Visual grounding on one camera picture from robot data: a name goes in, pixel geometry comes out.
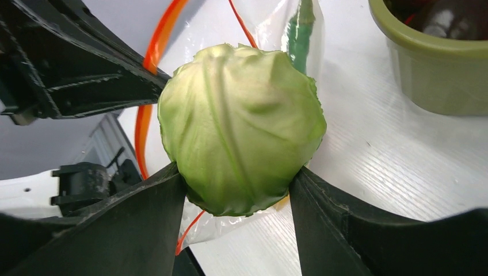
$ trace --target cabbage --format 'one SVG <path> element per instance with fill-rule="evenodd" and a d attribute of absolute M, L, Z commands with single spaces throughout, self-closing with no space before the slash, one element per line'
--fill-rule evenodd
<path fill-rule="evenodd" d="M 284 198 L 327 126 L 315 81 L 286 53 L 228 44 L 175 70 L 158 119 L 188 200 L 214 216 L 250 216 Z"/>

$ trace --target transparent plastic sheet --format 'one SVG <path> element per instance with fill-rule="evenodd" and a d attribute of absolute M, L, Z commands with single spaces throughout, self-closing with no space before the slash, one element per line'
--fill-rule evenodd
<path fill-rule="evenodd" d="M 188 4 L 191 5 L 193 1 L 201 2 L 201 0 L 190 0 Z M 308 53 L 304 50 L 307 48 L 305 45 L 300 49 L 301 52 L 297 55 L 297 59 L 306 59 L 306 74 L 314 78 L 317 86 L 320 86 L 324 25 L 322 11 L 317 0 L 233 0 L 232 3 L 259 49 L 287 52 L 290 30 L 295 31 L 293 33 L 295 38 L 309 37 Z M 298 12 L 300 4 L 303 6 L 301 12 Z M 184 22 L 185 29 L 172 45 L 171 55 L 164 56 L 158 64 L 159 68 L 171 74 L 171 71 L 165 68 L 166 62 L 173 63 L 173 59 L 182 56 L 184 56 L 184 63 L 190 62 L 196 52 L 213 45 L 221 43 L 229 43 L 233 46 L 237 46 L 238 43 L 250 45 L 243 29 L 237 23 L 230 1 L 204 1 L 201 5 L 206 6 L 205 10 L 213 10 L 214 13 L 197 13 L 191 19 L 179 18 L 178 24 Z M 311 8 L 308 10 L 308 14 L 303 12 L 305 6 Z M 235 21 L 235 24 L 227 24 L 230 21 Z M 301 28 L 305 23 L 308 24 L 308 28 Z M 219 35 L 222 33 L 222 28 L 233 28 L 233 32 L 242 33 L 241 39 L 231 41 L 229 38 Z M 216 239 L 251 221 L 279 212 L 288 204 L 287 197 L 273 207 L 257 212 L 250 217 L 214 217 L 205 212 L 188 231 L 181 249 L 191 244 Z M 200 213 L 199 207 L 185 200 L 180 237 Z"/>

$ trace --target green object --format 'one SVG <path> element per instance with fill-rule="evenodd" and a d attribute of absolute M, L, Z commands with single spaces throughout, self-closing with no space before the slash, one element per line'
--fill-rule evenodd
<path fill-rule="evenodd" d="M 250 216 L 284 198 L 326 130 L 313 78 L 285 52 L 244 45 L 203 49 L 176 69 L 158 119 L 188 200 L 214 216 Z"/>
<path fill-rule="evenodd" d="M 293 66 L 307 73 L 307 56 L 314 28 L 313 0 L 301 0 L 295 15 L 288 22 L 288 55 Z"/>
<path fill-rule="evenodd" d="M 383 0 L 369 0 L 388 38 L 395 80 L 416 105 L 445 115 L 488 114 L 488 41 L 430 36 L 396 19 Z"/>

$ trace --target black plastic part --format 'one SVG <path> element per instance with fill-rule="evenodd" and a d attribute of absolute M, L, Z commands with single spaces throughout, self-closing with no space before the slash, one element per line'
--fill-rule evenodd
<path fill-rule="evenodd" d="M 70 217 L 0 216 L 5 276 L 171 275 L 186 186 L 176 164 Z"/>
<path fill-rule="evenodd" d="M 169 76 L 142 61 L 81 0 L 0 1 L 0 99 L 16 124 L 154 104 Z"/>
<path fill-rule="evenodd" d="M 488 275 L 488 209 L 420 222 L 378 209 L 306 168 L 290 199 L 304 276 Z"/>
<path fill-rule="evenodd" d="M 106 166 L 106 168 L 110 168 L 113 165 L 115 165 L 117 167 L 117 170 L 119 170 L 120 169 L 120 167 L 119 167 L 119 157 L 124 153 L 124 151 L 125 151 L 125 148 L 124 147 L 119 148 L 119 150 L 117 151 L 117 153 L 115 154 L 115 156 L 112 158 L 112 160 L 110 161 L 110 163 L 108 163 L 108 165 Z"/>
<path fill-rule="evenodd" d="M 59 195 L 51 198 L 51 205 L 59 206 L 63 216 L 110 196 L 109 177 L 102 165 L 61 166 L 52 176 L 59 178 Z"/>
<path fill-rule="evenodd" d="M 110 180 L 110 194 L 118 193 L 142 181 L 138 169 L 134 162 L 126 159 Z"/>

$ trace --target green plastic pot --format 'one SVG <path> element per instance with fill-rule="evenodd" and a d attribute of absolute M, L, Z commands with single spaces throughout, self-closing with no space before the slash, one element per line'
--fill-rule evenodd
<path fill-rule="evenodd" d="M 387 37 L 395 81 L 416 105 L 444 115 L 488 114 L 488 41 L 442 39 L 414 30 L 369 0 Z"/>

